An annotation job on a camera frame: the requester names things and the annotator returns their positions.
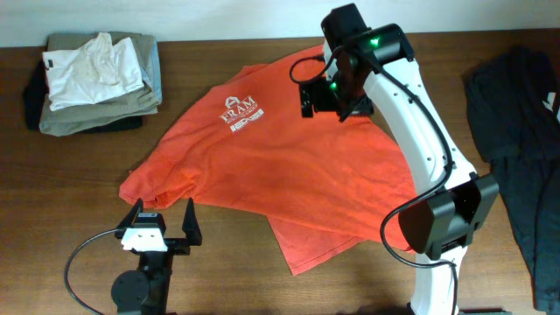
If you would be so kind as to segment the orange printed t-shirt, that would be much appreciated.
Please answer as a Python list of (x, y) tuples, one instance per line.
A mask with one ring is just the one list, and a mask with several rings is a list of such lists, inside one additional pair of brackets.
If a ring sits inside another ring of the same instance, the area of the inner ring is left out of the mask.
[(120, 197), (163, 209), (178, 200), (266, 216), (293, 275), (359, 242), (387, 238), (382, 220), (415, 188), (396, 143), (367, 117), (301, 115), (297, 79), (321, 69), (314, 46), (245, 66), (213, 87), (121, 184)]

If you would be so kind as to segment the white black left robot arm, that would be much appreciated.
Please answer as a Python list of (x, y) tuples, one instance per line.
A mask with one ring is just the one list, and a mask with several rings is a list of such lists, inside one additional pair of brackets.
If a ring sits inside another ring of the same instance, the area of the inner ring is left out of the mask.
[(111, 297), (119, 314), (165, 315), (175, 256), (188, 256), (191, 247), (202, 244), (194, 202), (188, 200), (182, 222), (182, 238), (166, 238), (165, 219), (146, 213), (138, 199), (117, 225), (115, 238), (122, 248), (138, 256), (138, 265), (114, 281)]

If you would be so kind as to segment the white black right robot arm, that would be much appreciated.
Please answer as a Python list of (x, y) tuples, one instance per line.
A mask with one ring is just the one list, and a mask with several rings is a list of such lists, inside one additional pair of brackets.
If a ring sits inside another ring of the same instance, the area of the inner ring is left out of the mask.
[(459, 269), (499, 187), (460, 152), (425, 89), (414, 51), (397, 24), (368, 27), (356, 5), (322, 20), (323, 69), (298, 84), (301, 114), (333, 112), (340, 120), (379, 111), (411, 172), (416, 196), (381, 222), (397, 220), (414, 258), (409, 314), (459, 312)]

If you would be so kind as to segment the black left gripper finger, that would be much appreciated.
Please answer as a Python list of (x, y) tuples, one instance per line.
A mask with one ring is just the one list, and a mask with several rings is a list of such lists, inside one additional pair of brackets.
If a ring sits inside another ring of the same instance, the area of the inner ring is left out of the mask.
[(182, 231), (187, 239), (200, 239), (201, 230), (196, 217), (193, 198), (189, 198), (182, 223)]
[(131, 210), (124, 216), (121, 222), (117, 225), (117, 228), (131, 228), (136, 220), (136, 217), (144, 210), (144, 202), (142, 199), (138, 199), (133, 205)]

